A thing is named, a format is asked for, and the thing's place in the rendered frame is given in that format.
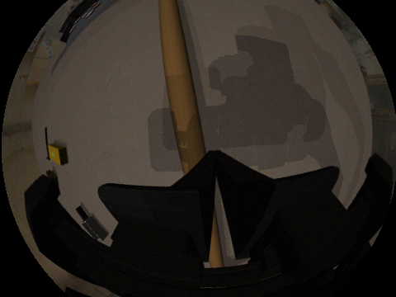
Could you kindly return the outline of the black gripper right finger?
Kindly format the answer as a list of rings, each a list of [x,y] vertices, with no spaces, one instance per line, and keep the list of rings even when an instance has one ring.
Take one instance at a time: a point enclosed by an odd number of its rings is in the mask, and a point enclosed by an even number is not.
[[[257,243],[280,208],[298,204],[329,189],[332,191],[340,175],[339,167],[329,166],[271,179],[220,149],[215,150],[215,159],[215,177],[237,260],[250,258],[248,251]]]

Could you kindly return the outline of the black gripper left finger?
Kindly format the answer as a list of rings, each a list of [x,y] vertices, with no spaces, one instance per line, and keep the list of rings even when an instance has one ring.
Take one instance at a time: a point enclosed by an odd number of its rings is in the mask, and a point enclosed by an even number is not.
[[[116,221],[191,231],[202,261],[209,261],[215,210],[215,151],[169,187],[103,184],[102,204]]]

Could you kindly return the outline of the brown wooden block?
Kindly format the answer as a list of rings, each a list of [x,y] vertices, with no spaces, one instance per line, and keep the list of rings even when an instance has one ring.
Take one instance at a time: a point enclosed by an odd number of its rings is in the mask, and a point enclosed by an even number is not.
[[[57,175],[55,175],[54,171],[46,171],[46,177],[53,179],[56,187],[59,187],[59,183],[57,182]]]

